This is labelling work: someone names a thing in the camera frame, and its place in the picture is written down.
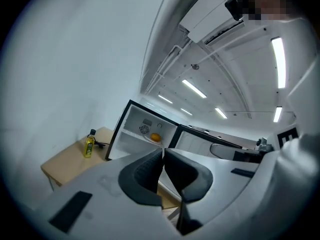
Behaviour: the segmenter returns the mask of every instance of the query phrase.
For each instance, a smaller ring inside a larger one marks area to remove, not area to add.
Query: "refrigerator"
[[[159,134],[161,142],[157,143],[151,140],[151,134]],[[239,145],[181,125],[130,100],[115,127],[105,159],[114,160],[139,152],[152,152],[157,148],[173,148],[214,157],[210,152],[211,144],[242,148]]]

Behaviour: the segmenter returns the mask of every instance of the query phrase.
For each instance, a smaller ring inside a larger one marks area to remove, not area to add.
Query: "refrigerator shelf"
[[[153,142],[153,141],[149,141],[149,140],[146,139],[145,137],[143,137],[143,136],[141,136],[141,135],[139,135],[139,134],[136,134],[136,133],[134,133],[134,132],[132,132],[132,131],[129,131],[129,130],[126,130],[126,129],[122,129],[122,132],[123,132],[124,134],[127,134],[127,135],[130,135],[130,136],[132,136],[132,137],[135,137],[135,138],[137,138],[137,139],[139,139],[139,140],[141,140],[141,141],[148,142],[148,143],[157,145],[157,146],[159,146],[159,147],[162,147],[162,144],[161,144],[161,143],[155,143],[155,142]]]

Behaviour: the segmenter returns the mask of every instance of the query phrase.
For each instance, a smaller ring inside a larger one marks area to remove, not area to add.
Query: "black rectangular panel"
[[[67,233],[91,197],[92,194],[79,191],[49,220],[49,223],[62,232]]]
[[[246,152],[235,151],[233,156],[233,161],[238,162],[247,162],[247,163],[256,163],[260,164],[262,159],[264,158],[264,154],[251,154]]]
[[[231,171],[232,174],[238,174],[244,177],[252,178],[255,175],[254,171],[242,170],[239,168],[235,168]]]

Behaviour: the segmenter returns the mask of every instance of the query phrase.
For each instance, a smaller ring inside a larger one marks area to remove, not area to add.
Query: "ceiling pipe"
[[[152,84],[154,83],[155,79],[160,76],[161,77],[161,71],[163,70],[164,66],[166,65],[168,58],[174,54],[174,50],[178,48],[180,49],[180,51],[182,51],[182,48],[179,45],[174,45],[171,49],[171,51],[167,54],[167,56],[164,58],[164,60],[162,61],[161,65],[158,67],[158,70],[156,71],[156,73],[154,74],[153,78],[151,79],[150,83],[148,84],[147,88],[145,89],[145,93],[147,94],[149,88],[152,86]]]
[[[244,38],[244,37],[246,37],[246,36],[248,36],[248,35],[256,32],[256,31],[258,31],[258,30],[260,30],[260,29],[262,29],[262,28],[264,28],[264,27],[265,27],[264,25],[259,26],[259,27],[257,27],[257,28],[252,29],[251,31],[248,31],[248,32],[246,32],[246,33],[244,33],[244,34],[236,37],[235,39],[233,39],[233,40],[225,43],[225,44],[222,45],[222,46],[220,46],[218,49],[215,49],[213,52],[211,52],[210,54],[208,54],[207,56],[205,56],[204,58],[202,58],[201,60],[199,60],[199,61],[198,61],[197,63],[195,63],[195,64],[200,65],[200,64],[201,64],[202,62],[204,62],[206,59],[208,59],[208,58],[211,57],[212,55],[216,54],[217,52],[221,51],[223,48],[231,45],[232,43],[234,43],[234,42],[236,42],[236,41],[238,41],[238,40],[240,40],[240,39],[242,39],[242,38]],[[189,67],[188,69],[186,69],[185,71],[183,71],[181,74],[179,74],[179,75],[174,79],[174,81],[177,80],[179,77],[181,77],[183,74],[187,73],[187,72],[188,72],[189,70],[191,70],[191,69],[192,69],[192,66]]]
[[[157,83],[160,81],[160,79],[163,78],[163,77],[165,76],[165,74],[170,70],[170,68],[173,66],[173,64],[175,64],[176,61],[185,53],[185,51],[188,49],[188,47],[191,45],[192,42],[193,42],[193,41],[190,40],[190,41],[183,47],[183,49],[178,53],[178,55],[173,59],[173,61],[171,61],[171,63],[165,68],[165,70],[163,71],[162,74],[159,75],[159,77],[157,77],[158,74],[156,75],[156,78],[154,78],[154,79],[156,79],[156,80],[155,80],[154,82],[152,82],[152,85],[150,86],[150,88],[145,91],[145,94],[146,94],[146,95],[149,94],[149,93],[152,91],[152,89],[157,85]]]

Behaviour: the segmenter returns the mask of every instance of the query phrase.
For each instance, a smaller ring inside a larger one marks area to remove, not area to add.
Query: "air conditioner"
[[[226,0],[198,0],[180,22],[189,31],[188,37],[195,43],[233,29],[240,25],[225,6]]]
[[[232,24],[221,25],[219,28],[216,28],[213,32],[206,36],[203,39],[203,42],[207,46],[213,46],[215,43],[219,42],[220,40],[231,35],[232,33],[237,32],[238,30],[244,27],[245,23],[243,20],[238,21],[236,23],[232,22]]]

